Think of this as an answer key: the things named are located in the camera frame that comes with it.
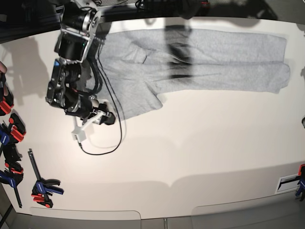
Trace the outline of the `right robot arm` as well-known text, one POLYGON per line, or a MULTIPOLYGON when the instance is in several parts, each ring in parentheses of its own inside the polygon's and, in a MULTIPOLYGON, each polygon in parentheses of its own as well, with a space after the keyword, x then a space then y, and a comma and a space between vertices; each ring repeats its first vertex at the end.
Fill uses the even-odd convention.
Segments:
POLYGON ((115 115, 106 104, 94 105, 102 89, 102 76, 91 51, 101 17, 95 0, 52 0, 61 7, 60 34, 54 51, 58 54, 48 83, 46 102, 84 123, 94 118, 98 125, 112 125, 115 115))

